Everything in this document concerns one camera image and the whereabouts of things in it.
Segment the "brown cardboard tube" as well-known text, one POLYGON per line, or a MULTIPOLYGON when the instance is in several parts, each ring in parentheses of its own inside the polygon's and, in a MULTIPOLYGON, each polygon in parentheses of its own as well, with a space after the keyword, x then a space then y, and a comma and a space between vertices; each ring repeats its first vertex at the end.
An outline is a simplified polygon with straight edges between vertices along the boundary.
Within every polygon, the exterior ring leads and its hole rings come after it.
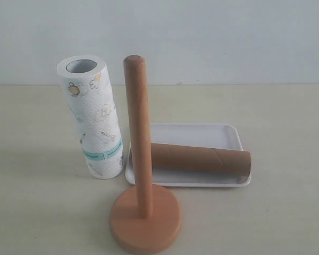
POLYGON ((251 172, 251 154, 243 150, 152 143, 152 168, 239 175, 251 172))

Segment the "wooden paper towel holder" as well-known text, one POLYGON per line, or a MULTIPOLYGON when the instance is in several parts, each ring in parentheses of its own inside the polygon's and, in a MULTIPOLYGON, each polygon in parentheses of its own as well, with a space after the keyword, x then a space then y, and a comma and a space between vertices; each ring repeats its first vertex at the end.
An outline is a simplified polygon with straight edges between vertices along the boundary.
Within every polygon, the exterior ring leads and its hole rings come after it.
POLYGON ((118 244, 135 254, 154 254, 169 247, 181 227, 181 208, 168 189, 153 184, 145 59, 123 61, 135 185, 112 205, 110 227, 118 244))

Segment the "white rectangular tray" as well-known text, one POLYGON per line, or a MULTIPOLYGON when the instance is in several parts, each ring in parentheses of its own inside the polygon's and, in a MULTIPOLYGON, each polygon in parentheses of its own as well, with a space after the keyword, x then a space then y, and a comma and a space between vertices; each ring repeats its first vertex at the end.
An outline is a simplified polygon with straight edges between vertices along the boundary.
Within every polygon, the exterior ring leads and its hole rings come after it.
MULTIPOLYGON (((243 150, 237 129, 229 124, 152 123, 150 131, 153 143, 243 150)), ((167 187, 239 188, 250 181, 251 176, 153 169, 153 183, 167 187)))

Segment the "printed white paper towel roll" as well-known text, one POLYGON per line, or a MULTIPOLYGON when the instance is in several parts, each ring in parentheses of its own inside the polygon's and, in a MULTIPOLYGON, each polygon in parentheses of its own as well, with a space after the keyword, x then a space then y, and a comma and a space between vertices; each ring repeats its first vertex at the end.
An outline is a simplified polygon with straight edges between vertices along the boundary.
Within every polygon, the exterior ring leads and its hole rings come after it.
POLYGON ((57 65, 57 74, 91 175, 118 176, 123 142, 106 63, 94 55, 72 56, 57 65))

